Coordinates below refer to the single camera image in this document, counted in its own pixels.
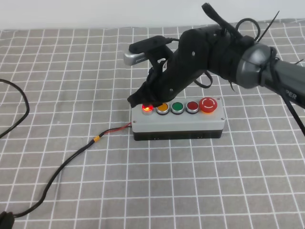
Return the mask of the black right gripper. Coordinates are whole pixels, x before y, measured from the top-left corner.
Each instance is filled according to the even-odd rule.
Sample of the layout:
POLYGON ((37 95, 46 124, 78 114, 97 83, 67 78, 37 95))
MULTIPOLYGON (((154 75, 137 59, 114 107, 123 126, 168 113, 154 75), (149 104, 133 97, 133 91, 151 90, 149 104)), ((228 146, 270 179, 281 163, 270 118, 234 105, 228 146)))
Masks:
POLYGON ((168 59, 166 70, 152 82, 145 81, 127 100, 131 107, 157 107, 174 99, 205 71, 237 83, 238 64, 251 45, 252 37, 236 38, 219 26, 187 30, 180 36, 178 49, 168 59))

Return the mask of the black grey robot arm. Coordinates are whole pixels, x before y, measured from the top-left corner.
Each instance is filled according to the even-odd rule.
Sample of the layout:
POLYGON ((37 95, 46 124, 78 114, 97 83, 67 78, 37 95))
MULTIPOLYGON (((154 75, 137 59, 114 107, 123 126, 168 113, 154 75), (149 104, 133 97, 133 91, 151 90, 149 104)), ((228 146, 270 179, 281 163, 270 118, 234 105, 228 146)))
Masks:
POLYGON ((152 64, 146 81, 128 97, 131 107, 169 102, 206 71, 245 89, 266 87, 305 105, 304 67, 277 59, 274 47, 250 36, 234 37, 219 26, 185 31, 174 52, 167 47, 170 42, 154 36, 130 45, 131 53, 144 54, 152 64))

